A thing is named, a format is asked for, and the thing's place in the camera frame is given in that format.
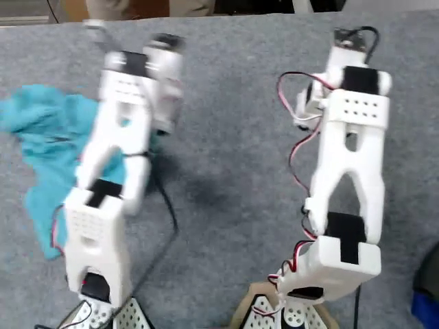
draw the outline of table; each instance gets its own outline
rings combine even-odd
[[[250,282],[264,280],[290,256],[300,231],[304,195],[287,169],[289,148],[304,136],[276,98],[286,70],[320,72],[331,30],[373,25],[382,40],[371,65],[390,72],[391,122],[383,176],[387,188],[381,239],[382,274],[361,295],[361,328],[420,328],[410,315],[412,278],[439,237],[439,12],[393,15],[312,14],[151,19],[109,23],[126,49],[140,51],[153,32],[187,38],[185,105],[158,162],[182,233],[145,283],[138,300],[157,328],[227,324]],[[78,23],[0,29],[0,97],[24,84],[48,84],[96,97],[103,56]],[[306,86],[292,80],[294,100]],[[316,142],[300,151],[308,180]],[[77,297],[62,259],[48,262],[23,209],[32,170],[20,148],[0,135],[0,303],[8,328],[55,326]],[[331,210],[357,210],[343,181]],[[157,190],[127,222],[133,280],[170,234]],[[327,304],[342,328],[353,320],[353,295]]]

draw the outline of perforated metal plate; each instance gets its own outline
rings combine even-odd
[[[76,316],[72,320],[62,324],[59,329],[63,329],[70,324],[76,325],[69,326],[68,329],[100,328],[100,326],[108,321],[110,309],[104,310],[101,305],[99,310],[97,310],[95,304],[91,305],[91,314],[90,307],[84,303],[76,313]],[[113,319],[112,329],[154,329],[154,327],[146,319],[137,301],[132,298]]]
[[[252,306],[256,306],[267,313],[274,310],[267,297],[263,295],[256,297],[253,300]],[[241,326],[241,329],[287,328],[327,329],[327,326],[313,306],[305,306],[299,303],[289,305],[272,317],[264,317],[251,310]]]
[[[113,329],[154,329],[137,301],[132,298],[113,321]]]

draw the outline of blue cloth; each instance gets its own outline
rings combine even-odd
[[[414,293],[412,314],[418,318],[425,329],[439,328],[439,302],[422,293]]]
[[[74,171],[96,114],[96,101],[42,85],[23,86],[10,99],[0,102],[0,131],[19,138],[23,160],[36,174],[36,185],[28,190],[25,207],[48,259],[60,255],[51,247],[52,217],[75,184]],[[102,178],[123,182],[120,152],[106,165]],[[58,212],[57,222],[56,238],[63,246],[67,238],[63,211]]]

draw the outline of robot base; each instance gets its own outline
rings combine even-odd
[[[278,304],[276,289],[269,282],[250,285],[228,326],[229,329],[340,329],[326,308],[319,305],[304,305],[288,302],[286,308],[272,315]]]
[[[94,304],[91,303],[92,310],[87,303],[84,303],[76,316],[73,319],[68,319],[64,322],[58,329],[65,328],[68,325],[76,324],[74,326],[69,326],[68,329],[104,329],[102,328],[102,316],[99,312],[96,312]],[[154,329],[154,326],[149,321],[149,319],[143,313],[139,303],[137,303],[135,298],[131,298],[125,306],[122,308],[121,312],[113,319],[112,326],[108,324],[106,327],[112,329]]]
[[[283,308],[272,316],[262,316],[252,306],[270,313],[274,309],[265,295],[256,295],[240,329],[330,329],[312,305],[295,303],[297,307]]]

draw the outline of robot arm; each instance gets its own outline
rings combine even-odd
[[[326,72],[315,75],[332,88],[316,80],[298,96],[295,125],[320,131],[318,164],[304,206],[316,239],[297,244],[293,259],[269,277],[287,304],[336,300],[381,272],[381,166],[392,80],[365,64],[361,35],[346,42],[348,33],[335,32]],[[355,151],[346,147],[348,134],[357,135]],[[358,216],[329,212],[331,194],[344,174],[353,179]]]
[[[89,320],[92,328],[100,328],[99,322],[109,321],[132,293],[123,227],[126,214],[137,214],[144,198],[151,135],[174,130],[179,111],[174,100],[182,97],[182,39],[159,34],[143,53],[133,53],[108,41],[101,21],[86,26],[104,48],[105,61],[98,113],[76,169],[77,186],[64,201],[64,255],[70,290],[88,301],[93,314],[105,314]],[[126,172],[122,184],[100,179],[118,149]]]

